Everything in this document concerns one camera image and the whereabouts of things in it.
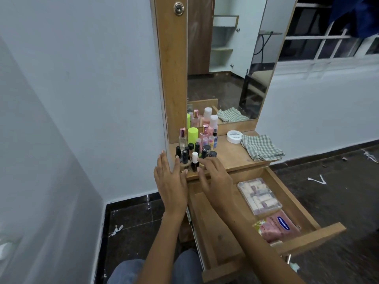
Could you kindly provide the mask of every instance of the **jeans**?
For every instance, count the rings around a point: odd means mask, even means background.
[[[133,284],[144,262],[142,259],[121,262],[109,277],[107,284]],[[202,271],[197,252],[193,249],[184,251],[174,263],[171,284],[200,284],[203,282]]]

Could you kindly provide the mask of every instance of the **metallic pink cap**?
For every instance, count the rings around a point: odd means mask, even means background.
[[[203,124],[203,134],[208,134],[208,127],[209,125]]]
[[[186,128],[181,128],[179,131],[179,137],[186,137]]]

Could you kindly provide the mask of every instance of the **blue logo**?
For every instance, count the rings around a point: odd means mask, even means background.
[[[288,227],[287,223],[280,217],[278,216],[279,223],[283,226],[285,230],[289,230],[290,228]]]

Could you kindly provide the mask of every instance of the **human hand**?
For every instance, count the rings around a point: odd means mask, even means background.
[[[154,179],[164,204],[164,217],[183,219],[188,203],[187,170],[180,173],[179,157],[175,157],[173,172],[170,171],[164,151],[158,156]]]
[[[198,162],[205,165],[211,175],[211,184],[208,184],[204,171],[198,167],[199,179],[203,191],[213,209],[221,216],[235,209],[232,193],[233,180],[226,172],[220,160],[216,157],[198,158]]]

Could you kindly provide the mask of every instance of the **pink packet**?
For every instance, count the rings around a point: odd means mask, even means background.
[[[268,243],[281,240],[285,237],[294,238],[301,234],[300,230],[283,210],[257,222],[254,224],[254,228]]]

